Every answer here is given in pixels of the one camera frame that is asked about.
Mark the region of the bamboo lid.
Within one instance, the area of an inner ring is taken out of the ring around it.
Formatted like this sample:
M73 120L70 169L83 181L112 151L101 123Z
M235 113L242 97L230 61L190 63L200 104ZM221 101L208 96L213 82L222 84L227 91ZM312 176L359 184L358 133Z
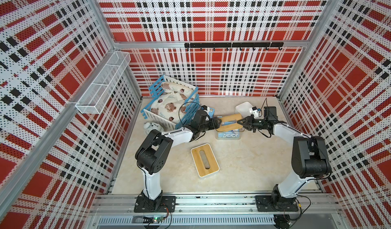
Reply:
M237 123L237 121L242 119L242 115L240 113L218 117L218 119L220 119L222 123L217 129L217 132L228 132L233 130L240 130L242 128L242 125Z

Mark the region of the clear plastic tissue box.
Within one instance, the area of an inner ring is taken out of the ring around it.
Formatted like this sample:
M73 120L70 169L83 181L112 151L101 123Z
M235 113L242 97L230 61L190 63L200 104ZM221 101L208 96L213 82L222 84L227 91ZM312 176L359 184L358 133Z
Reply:
M217 131L215 138L217 140L239 140L240 139L241 130L230 130L230 131Z

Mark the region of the blue tissue pack front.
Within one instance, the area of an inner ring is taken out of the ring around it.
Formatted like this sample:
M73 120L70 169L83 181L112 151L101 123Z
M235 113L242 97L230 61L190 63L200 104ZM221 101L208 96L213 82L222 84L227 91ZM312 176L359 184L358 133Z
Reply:
M218 132L217 137L223 139L239 138L240 132L234 130L227 131L227 132Z

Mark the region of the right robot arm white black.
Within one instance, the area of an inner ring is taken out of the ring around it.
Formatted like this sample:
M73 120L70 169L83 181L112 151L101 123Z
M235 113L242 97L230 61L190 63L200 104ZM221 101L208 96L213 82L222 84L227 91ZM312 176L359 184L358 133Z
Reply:
M271 200L274 203L293 202L309 181L323 180L332 174L322 137L304 134L277 119L255 119L254 116L249 116L237 121L237 124L248 131L267 130L270 136L279 137L292 146L292 171L283 182L273 188Z

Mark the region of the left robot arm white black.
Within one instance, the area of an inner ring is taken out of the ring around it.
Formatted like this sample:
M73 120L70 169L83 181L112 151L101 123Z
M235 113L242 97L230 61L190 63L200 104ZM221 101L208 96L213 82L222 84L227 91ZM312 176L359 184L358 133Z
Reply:
M160 132L151 130L135 154L136 164L143 172L143 199L160 203L163 191L160 185L160 171L165 165L171 148L198 139L202 133L216 130L222 124L217 117L211 118L204 110L197 110L189 125L180 129Z

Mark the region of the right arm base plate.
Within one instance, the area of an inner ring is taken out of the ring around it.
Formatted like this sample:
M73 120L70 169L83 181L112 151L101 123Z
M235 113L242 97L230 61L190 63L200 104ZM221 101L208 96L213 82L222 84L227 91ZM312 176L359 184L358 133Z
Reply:
M295 198L273 197L271 195L255 196L258 212L298 212Z

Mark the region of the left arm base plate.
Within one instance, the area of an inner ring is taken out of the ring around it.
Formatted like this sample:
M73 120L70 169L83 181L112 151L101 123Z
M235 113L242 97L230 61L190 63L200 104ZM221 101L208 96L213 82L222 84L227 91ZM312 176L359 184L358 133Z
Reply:
M155 213L155 212L174 212L176 207L176 196L159 196L151 200L144 194L136 198L135 213Z

